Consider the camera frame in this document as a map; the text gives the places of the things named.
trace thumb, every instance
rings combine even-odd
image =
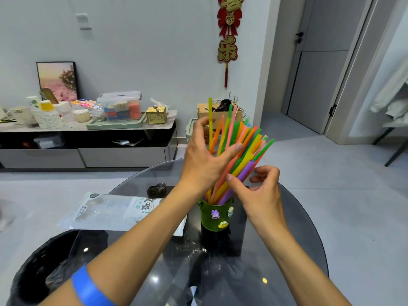
[[[232,159],[234,159],[240,151],[244,148],[244,144],[234,144],[229,146],[219,157],[218,161],[221,162],[221,166],[225,167]]]
[[[238,195],[241,201],[243,201],[244,196],[247,194],[248,190],[246,186],[242,184],[242,182],[235,176],[228,174],[227,177],[225,177],[225,180],[227,181],[228,185],[234,192]]]

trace blue wristband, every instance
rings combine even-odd
[[[71,279],[79,300],[85,306],[116,306],[95,286],[86,266],[81,267]]]

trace forearm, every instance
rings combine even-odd
[[[199,196],[194,189],[177,185],[146,218],[88,264],[91,279],[106,297],[118,306],[132,302],[157,258]],[[63,305],[61,295],[67,297],[73,293],[69,281],[50,295],[43,306]],[[66,305],[75,304],[70,298]]]
[[[290,232],[270,230],[261,237],[278,263],[298,306],[351,305]]]

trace door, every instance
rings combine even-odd
[[[372,0],[307,0],[283,112],[323,133]]]

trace chair leg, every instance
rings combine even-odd
[[[380,140],[382,140],[385,136],[387,136],[388,134],[390,134],[391,131],[394,130],[394,129],[395,129],[395,128],[388,128],[379,138],[377,138],[377,139],[374,141],[373,145],[377,145],[377,144],[380,142]]]
[[[385,164],[385,166],[389,166],[391,163],[395,161],[404,151],[408,148],[408,139],[401,145],[401,147],[397,150],[397,152],[391,157],[391,159]]]

